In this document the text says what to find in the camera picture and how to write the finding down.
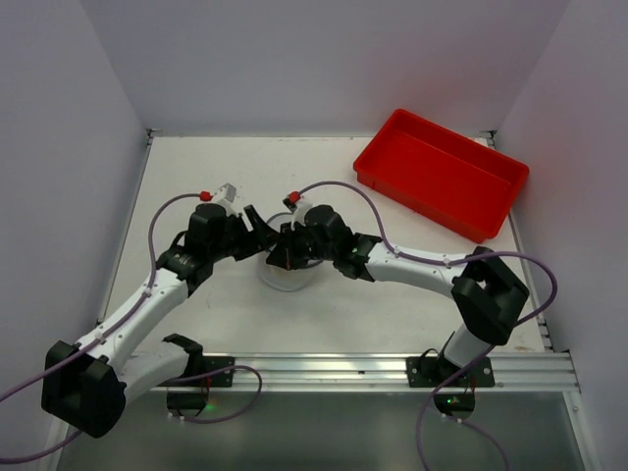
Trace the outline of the white mesh laundry bag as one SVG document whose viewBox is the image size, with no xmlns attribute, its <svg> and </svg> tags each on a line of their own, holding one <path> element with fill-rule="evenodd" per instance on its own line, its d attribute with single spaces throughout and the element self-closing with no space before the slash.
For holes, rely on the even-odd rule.
<svg viewBox="0 0 628 471">
<path fill-rule="evenodd" d="M 323 264 L 322 261 L 310 261 L 303 269 L 287 271 L 266 262 L 273 249 L 274 246 L 258 255 L 256 274 L 265 285 L 278 291 L 293 292 L 305 288 Z"/>
</svg>

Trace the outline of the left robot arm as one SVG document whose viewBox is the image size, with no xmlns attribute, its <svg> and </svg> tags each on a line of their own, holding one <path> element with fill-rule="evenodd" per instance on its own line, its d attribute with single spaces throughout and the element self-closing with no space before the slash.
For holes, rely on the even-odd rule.
<svg viewBox="0 0 628 471">
<path fill-rule="evenodd" d="M 207 371 L 200 343 L 170 334 L 151 354 L 136 355 L 136 348 L 212 276 L 216 263 L 255 256 L 279 236 L 253 206 L 238 215 L 219 204 L 198 205 L 186 230 L 154 256 L 135 299 L 75 343 L 58 341 L 48 350 L 42 409 L 101 438 L 137 396 L 168 382 L 198 383 Z"/>
</svg>

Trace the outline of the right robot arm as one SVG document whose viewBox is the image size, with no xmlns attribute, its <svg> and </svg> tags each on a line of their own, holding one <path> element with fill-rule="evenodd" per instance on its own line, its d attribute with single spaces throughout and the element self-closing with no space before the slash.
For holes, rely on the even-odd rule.
<svg viewBox="0 0 628 471">
<path fill-rule="evenodd" d="M 462 325 L 440 354 L 451 368 L 460 369 L 488 348 L 507 344 L 529 297 L 514 272 L 482 246 L 459 265 L 446 256 L 434 264 L 427 258 L 417 251 L 403 256 L 379 236 L 355 233 L 331 206 L 320 205 L 308 210 L 302 223 L 280 226 L 266 263 L 295 271 L 330 262 L 352 280 L 399 283 L 452 299 Z"/>
</svg>

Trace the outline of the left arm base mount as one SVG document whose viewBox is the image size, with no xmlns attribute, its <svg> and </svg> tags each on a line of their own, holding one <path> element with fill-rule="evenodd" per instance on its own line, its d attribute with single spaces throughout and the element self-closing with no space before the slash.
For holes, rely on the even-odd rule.
<svg viewBox="0 0 628 471">
<path fill-rule="evenodd" d="M 202 356 L 200 363 L 186 371 L 183 376 L 196 376 L 234 365 L 235 359 L 232 356 Z M 233 375 L 233 370 L 226 370 L 212 377 L 177 384 L 177 387 L 180 388 L 190 388 L 189 392 L 175 392 L 168 388 L 166 394 L 168 411 L 177 416 L 192 414 L 194 417 L 209 411 L 212 406 L 210 401 L 211 388 L 229 388 L 233 382 Z"/>
</svg>

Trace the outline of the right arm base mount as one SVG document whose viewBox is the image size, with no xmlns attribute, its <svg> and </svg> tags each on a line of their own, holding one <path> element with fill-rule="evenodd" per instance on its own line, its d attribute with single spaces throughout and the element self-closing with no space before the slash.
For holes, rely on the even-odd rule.
<svg viewBox="0 0 628 471">
<path fill-rule="evenodd" d="M 454 376 L 435 394 L 432 403 L 446 417 L 463 420 L 475 411 L 478 390 L 491 389 L 497 382 L 490 358 L 481 359 L 467 372 L 459 374 L 458 371 L 459 367 L 434 348 L 405 358 L 405 374 L 411 388 L 434 390 Z"/>
</svg>

